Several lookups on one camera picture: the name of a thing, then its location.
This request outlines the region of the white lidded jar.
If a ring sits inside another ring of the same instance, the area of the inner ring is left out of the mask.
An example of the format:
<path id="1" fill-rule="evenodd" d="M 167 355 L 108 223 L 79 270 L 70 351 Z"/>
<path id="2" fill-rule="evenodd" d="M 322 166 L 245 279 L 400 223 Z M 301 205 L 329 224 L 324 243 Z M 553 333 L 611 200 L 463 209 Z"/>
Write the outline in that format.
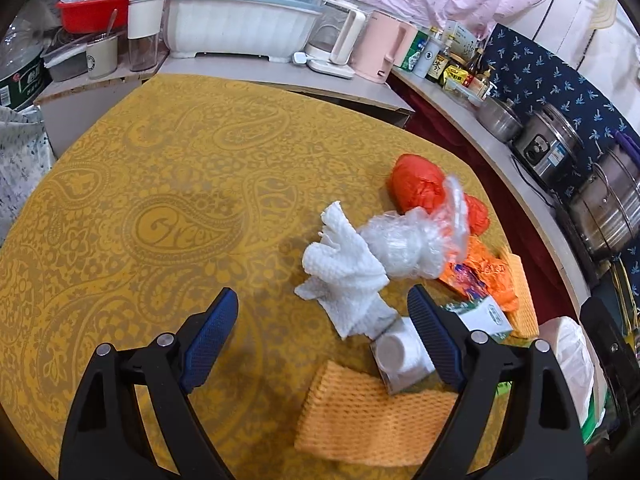
<path id="1" fill-rule="evenodd" d="M 133 72 L 143 72 L 157 64 L 164 2 L 129 0 L 127 37 L 129 68 Z"/>

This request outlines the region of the soy sauce bottle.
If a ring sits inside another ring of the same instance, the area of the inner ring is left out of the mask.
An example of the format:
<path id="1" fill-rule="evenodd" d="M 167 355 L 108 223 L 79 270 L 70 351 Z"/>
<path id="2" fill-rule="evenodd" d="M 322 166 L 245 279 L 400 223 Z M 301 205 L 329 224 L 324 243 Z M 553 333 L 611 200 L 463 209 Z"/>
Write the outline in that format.
<path id="1" fill-rule="evenodd" d="M 450 53 L 453 44 L 454 35 L 448 35 L 436 54 L 431 68 L 427 71 L 427 80 L 434 82 L 434 84 L 440 84 L 442 73 L 450 60 Z"/>

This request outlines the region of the steel rice cooker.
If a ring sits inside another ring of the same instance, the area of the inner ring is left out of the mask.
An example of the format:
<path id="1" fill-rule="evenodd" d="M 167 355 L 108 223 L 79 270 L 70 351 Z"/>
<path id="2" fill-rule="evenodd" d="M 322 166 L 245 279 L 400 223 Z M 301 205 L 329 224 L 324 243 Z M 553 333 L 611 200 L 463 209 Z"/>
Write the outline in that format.
<path id="1" fill-rule="evenodd" d="M 512 151 L 529 173 L 544 188 L 552 185 L 566 171 L 584 142 L 570 122 L 550 103 L 533 115 L 512 141 Z"/>

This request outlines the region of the pink electric kettle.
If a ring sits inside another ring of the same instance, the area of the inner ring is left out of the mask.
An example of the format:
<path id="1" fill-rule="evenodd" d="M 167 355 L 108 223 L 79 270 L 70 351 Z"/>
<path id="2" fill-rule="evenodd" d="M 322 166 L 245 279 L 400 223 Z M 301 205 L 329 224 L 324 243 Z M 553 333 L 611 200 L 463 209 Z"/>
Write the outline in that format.
<path id="1" fill-rule="evenodd" d="M 372 11 L 350 58 L 355 74 L 384 84 L 394 66 L 404 60 L 418 29 L 381 11 Z"/>

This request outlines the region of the white lined trash bin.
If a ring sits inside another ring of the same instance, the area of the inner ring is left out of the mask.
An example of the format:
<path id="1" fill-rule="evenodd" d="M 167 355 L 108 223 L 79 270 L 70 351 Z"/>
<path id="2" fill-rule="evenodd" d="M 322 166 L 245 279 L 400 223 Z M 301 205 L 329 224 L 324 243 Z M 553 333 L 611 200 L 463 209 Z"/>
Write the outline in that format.
<path id="1" fill-rule="evenodd" d="M 585 444 L 593 438 L 605 415 L 608 387 L 587 335 L 572 318 L 561 316 L 539 327 L 548 341 L 570 389 Z"/>

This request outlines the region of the red plastic bag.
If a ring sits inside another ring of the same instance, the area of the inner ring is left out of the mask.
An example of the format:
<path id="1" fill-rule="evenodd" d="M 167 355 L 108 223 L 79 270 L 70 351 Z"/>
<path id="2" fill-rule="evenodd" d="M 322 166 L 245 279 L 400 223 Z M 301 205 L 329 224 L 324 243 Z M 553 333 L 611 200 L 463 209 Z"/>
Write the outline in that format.
<path id="1" fill-rule="evenodd" d="M 386 180 L 386 188 L 396 208 L 403 214 L 422 207 L 428 214 L 446 198 L 445 174 L 439 166 L 416 154 L 402 154 Z M 480 236 L 490 226 L 488 209 L 478 198 L 465 194 L 468 222 L 472 235 Z"/>

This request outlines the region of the green white milk carton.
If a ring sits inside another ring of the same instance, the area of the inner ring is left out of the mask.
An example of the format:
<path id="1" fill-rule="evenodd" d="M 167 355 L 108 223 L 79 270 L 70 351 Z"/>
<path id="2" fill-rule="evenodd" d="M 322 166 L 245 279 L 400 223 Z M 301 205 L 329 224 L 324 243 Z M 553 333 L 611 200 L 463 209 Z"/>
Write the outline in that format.
<path id="1" fill-rule="evenodd" d="M 506 314 L 491 296 L 445 304 L 444 309 L 461 318 L 470 332 L 484 330 L 498 342 L 505 340 L 513 330 Z M 372 342 L 371 351 L 390 396 L 408 392 L 435 371 L 435 365 L 408 316 L 398 318 L 386 328 Z"/>

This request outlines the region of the orange foam net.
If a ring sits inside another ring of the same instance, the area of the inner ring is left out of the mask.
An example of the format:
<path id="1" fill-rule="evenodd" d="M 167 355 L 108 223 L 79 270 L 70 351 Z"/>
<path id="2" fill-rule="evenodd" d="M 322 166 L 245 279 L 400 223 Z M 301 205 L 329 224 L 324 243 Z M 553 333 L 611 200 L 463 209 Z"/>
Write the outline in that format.
<path id="1" fill-rule="evenodd" d="M 418 466 L 457 398 L 453 392 L 431 389 L 391 396 L 381 379 L 329 361 L 311 382 L 294 448 L 348 464 Z"/>
<path id="2" fill-rule="evenodd" d="M 503 246 L 499 255 L 511 272 L 514 287 L 513 304 L 516 309 L 506 314 L 512 326 L 511 335 L 521 339 L 535 339 L 539 336 L 539 325 L 522 259 L 511 252 L 508 246 Z"/>

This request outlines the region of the plastic water bottle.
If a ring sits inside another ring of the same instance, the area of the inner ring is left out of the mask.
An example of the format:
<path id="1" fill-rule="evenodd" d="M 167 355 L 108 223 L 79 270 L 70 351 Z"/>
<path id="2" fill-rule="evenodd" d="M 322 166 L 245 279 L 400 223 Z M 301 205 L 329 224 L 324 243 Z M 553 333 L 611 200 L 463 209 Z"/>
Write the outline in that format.
<path id="1" fill-rule="evenodd" d="M 1 106 L 10 110 L 29 107 L 51 82 L 44 67 L 44 42 L 40 27 L 17 16 L 1 40 Z"/>

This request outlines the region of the white dish rack grey lid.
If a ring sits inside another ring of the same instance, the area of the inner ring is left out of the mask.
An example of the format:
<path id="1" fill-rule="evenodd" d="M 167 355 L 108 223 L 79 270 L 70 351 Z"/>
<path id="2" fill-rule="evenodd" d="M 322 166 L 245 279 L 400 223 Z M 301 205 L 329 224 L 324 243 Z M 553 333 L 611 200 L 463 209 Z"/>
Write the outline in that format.
<path id="1" fill-rule="evenodd" d="M 286 63 L 320 15 L 320 0 L 166 0 L 164 41 L 174 58 L 238 54 Z"/>

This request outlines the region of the clear plastic bag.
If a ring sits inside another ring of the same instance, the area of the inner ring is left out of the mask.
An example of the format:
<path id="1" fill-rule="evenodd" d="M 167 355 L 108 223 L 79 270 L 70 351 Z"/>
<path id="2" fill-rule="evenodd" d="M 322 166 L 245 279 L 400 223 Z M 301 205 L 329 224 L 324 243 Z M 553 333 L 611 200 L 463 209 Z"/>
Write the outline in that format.
<path id="1" fill-rule="evenodd" d="M 455 177 L 444 179 L 444 191 L 444 202 L 432 212 L 421 206 L 405 214 L 387 211 L 358 229 L 389 278 L 436 280 L 447 264 L 465 260 L 469 208 Z"/>

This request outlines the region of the yellow paisley tablecloth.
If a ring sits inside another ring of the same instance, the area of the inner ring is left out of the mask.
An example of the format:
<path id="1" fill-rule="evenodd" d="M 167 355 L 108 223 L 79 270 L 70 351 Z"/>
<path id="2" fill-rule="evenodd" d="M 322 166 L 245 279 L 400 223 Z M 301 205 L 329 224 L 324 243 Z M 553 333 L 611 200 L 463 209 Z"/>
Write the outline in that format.
<path id="1" fill-rule="evenodd" d="M 157 75 L 55 163 L 1 249 L 1 404 L 46 471 L 58 469 L 70 404 L 94 348 L 149 344 L 225 287 L 239 317 L 190 400 L 239 479 L 408 479 L 410 467 L 296 450 L 312 378 L 334 361 L 376 371 L 367 339 L 337 336 L 296 296 L 321 211 L 354 226 L 392 208 L 402 154 L 488 187 L 456 155 L 334 104 L 206 76 Z"/>

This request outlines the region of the orange printed plastic bag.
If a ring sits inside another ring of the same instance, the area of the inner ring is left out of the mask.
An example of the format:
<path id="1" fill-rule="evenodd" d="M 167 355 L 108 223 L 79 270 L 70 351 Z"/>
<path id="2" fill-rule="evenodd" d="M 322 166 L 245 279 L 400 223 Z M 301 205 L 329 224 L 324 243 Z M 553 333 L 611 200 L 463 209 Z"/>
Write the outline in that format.
<path id="1" fill-rule="evenodd" d="M 506 260 L 494 256 L 477 236 L 469 238 L 466 259 L 447 263 L 438 279 L 468 299 L 491 296 L 503 312 L 515 312 L 520 307 Z"/>

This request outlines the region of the small steel pot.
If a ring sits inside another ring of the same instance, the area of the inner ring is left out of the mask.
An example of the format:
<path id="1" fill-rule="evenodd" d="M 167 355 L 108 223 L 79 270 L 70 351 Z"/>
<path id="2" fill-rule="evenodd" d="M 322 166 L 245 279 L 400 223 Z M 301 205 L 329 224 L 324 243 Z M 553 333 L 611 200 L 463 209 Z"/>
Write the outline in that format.
<path id="1" fill-rule="evenodd" d="M 511 100 L 502 102 L 492 96 L 488 96 L 477 109 L 475 117 L 497 140 L 502 143 L 509 143 L 523 129 L 518 115 L 514 112 L 513 105 L 514 103 Z"/>

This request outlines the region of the white paper towel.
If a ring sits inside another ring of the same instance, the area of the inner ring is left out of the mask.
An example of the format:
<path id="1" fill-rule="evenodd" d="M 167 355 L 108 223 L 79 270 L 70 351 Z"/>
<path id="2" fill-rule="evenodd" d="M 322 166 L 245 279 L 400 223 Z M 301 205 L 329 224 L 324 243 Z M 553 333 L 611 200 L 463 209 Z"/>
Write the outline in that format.
<path id="1" fill-rule="evenodd" d="M 337 200 L 320 214 L 320 240 L 307 246 L 302 267 L 307 279 L 294 289 L 316 300 L 341 339 L 378 338 L 398 318 L 380 295 L 390 279 L 380 260 L 349 222 Z"/>

